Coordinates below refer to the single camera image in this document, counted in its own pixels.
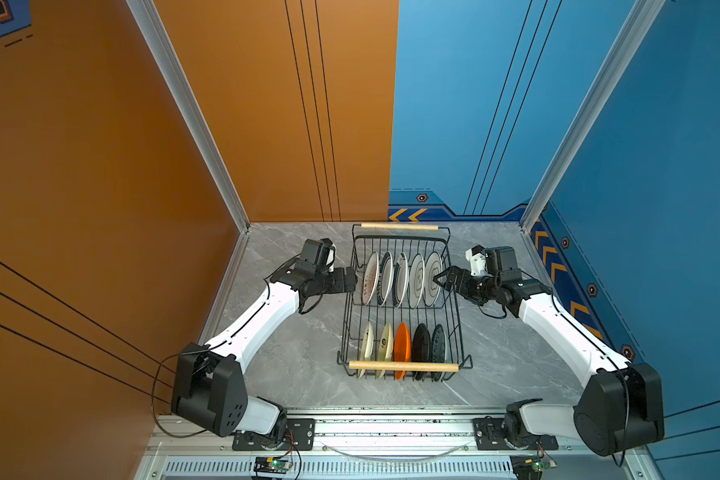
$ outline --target white plate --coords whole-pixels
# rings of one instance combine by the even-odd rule
[[[394,306],[403,304],[405,291],[408,289],[408,258],[404,253],[398,257],[398,274],[394,279]]]
[[[387,252],[382,260],[382,281],[378,283],[378,304],[384,305],[392,292],[392,272],[394,264],[392,263],[392,255]]]
[[[367,305],[373,298],[378,282],[378,254],[373,252],[365,264],[365,274],[362,281],[362,304]]]
[[[424,258],[421,254],[416,254],[413,257],[409,283],[408,304],[411,308],[416,308],[418,303],[422,301],[422,293],[424,292]]]
[[[424,268],[424,304],[426,306],[434,305],[440,295],[440,285],[432,281],[436,275],[443,271],[443,263],[437,252],[432,252],[427,258],[427,265]]]
[[[365,335],[362,338],[362,347],[360,348],[360,355],[366,362],[371,359],[373,353],[373,328],[371,323],[368,322],[368,326],[365,327]],[[358,370],[358,378],[365,375],[365,369]]]
[[[378,341],[378,350],[376,351],[376,360],[379,362],[390,362],[392,360],[392,351],[394,349],[394,334],[392,332],[392,324],[384,325],[382,338]],[[385,370],[376,370],[376,378],[380,379],[384,376]]]

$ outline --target dish rack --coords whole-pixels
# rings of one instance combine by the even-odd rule
[[[357,228],[383,228],[386,230],[420,230],[414,234],[357,234]],[[362,302],[363,277],[368,266],[368,260],[376,252],[381,259],[389,252],[393,259],[404,253],[408,257],[408,266],[411,266],[412,259],[421,254],[426,260],[432,252],[441,257],[442,270],[451,266],[451,255],[448,252],[448,241],[451,239],[451,230],[447,227],[434,225],[411,225],[411,224],[356,224],[352,227],[352,259],[351,266],[355,268],[358,277],[357,287],[354,292],[347,293],[344,309],[344,321],[342,324],[342,344],[337,354],[336,363],[344,366],[347,375],[354,376],[357,370],[349,368],[351,360],[364,360],[362,358],[361,343],[365,329],[370,322],[373,329],[374,346],[371,360],[376,360],[376,352],[382,338],[384,326],[392,324],[392,334],[397,331],[401,322],[405,322],[413,337],[417,326],[423,323],[427,326],[429,334],[432,335],[436,325],[442,325],[446,332],[448,341],[447,354],[444,363],[454,363],[460,370],[472,368],[472,355],[464,352],[464,339],[461,335],[461,317],[458,312],[457,294],[441,289],[438,298],[431,306],[427,306],[422,298],[415,308],[410,305],[409,295],[404,295],[400,306],[394,306],[394,302],[387,300],[383,305],[378,305],[377,292],[378,284],[381,282],[381,272],[378,274],[378,282],[374,288],[371,301],[367,305]],[[455,372],[445,373],[439,376],[426,374],[426,378],[432,381],[447,381],[455,375]],[[414,372],[406,372],[403,379],[412,378]],[[394,380],[394,370],[385,370],[384,379]],[[367,370],[362,378],[375,379],[375,370]]]

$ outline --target blue wall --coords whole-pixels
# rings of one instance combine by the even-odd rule
[[[391,190],[430,190],[459,215],[526,202],[633,3],[401,0]]]
[[[666,2],[551,203],[662,375],[662,472],[720,478],[720,0]]]

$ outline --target orange plate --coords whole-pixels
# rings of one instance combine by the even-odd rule
[[[411,331],[404,322],[400,324],[398,332],[394,334],[394,360],[396,362],[411,361]],[[397,380],[403,380],[404,376],[405,370],[394,372],[394,378]]]

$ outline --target plate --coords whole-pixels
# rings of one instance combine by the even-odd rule
[[[424,258],[416,254],[411,262],[411,276],[408,286],[408,305],[416,308],[424,293]]]
[[[384,325],[382,338],[378,341],[378,350],[376,350],[376,360],[379,362],[389,362],[392,360],[392,352],[394,351],[394,337],[392,336],[392,324]],[[380,379],[386,373],[385,370],[376,370],[376,378]]]
[[[382,259],[382,281],[378,283],[378,304],[379,306],[384,305],[384,302],[389,298],[389,293],[392,292],[392,273],[394,272],[394,265],[390,261],[392,255],[387,252],[384,254]]]
[[[362,338],[362,347],[360,347],[361,360],[366,362],[371,359],[373,353],[373,328],[371,323],[368,322],[368,326],[365,327],[365,335]],[[365,375],[365,369],[358,370],[358,378]]]
[[[416,333],[413,334],[413,346],[411,348],[412,362],[429,362],[430,354],[429,330],[423,323],[419,323],[416,327]],[[423,380],[428,372],[413,372],[413,380]]]
[[[373,292],[376,290],[378,282],[378,254],[373,252],[365,264],[365,274],[362,279],[362,304],[367,305],[371,302]]]
[[[400,324],[398,332],[394,335],[394,360],[396,362],[411,361],[411,331],[404,322]],[[394,378],[397,380],[403,380],[404,376],[405,370],[394,373]]]
[[[394,306],[403,304],[405,291],[408,289],[408,258],[401,253],[398,257],[398,266],[394,276]]]
[[[443,271],[443,262],[437,252],[432,252],[427,258],[427,265],[424,267],[424,304],[426,306],[434,305],[440,295],[440,285],[433,282],[435,278]]]
[[[429,354],[429,361],[432,363],[445,363],[445,346],[448,344],[448,338],[445,336],[445,329],[441,324],[437,324],[432,333],[432,349]],[[432,381],[439,382],[442,378],[442,372],[432,372]]]

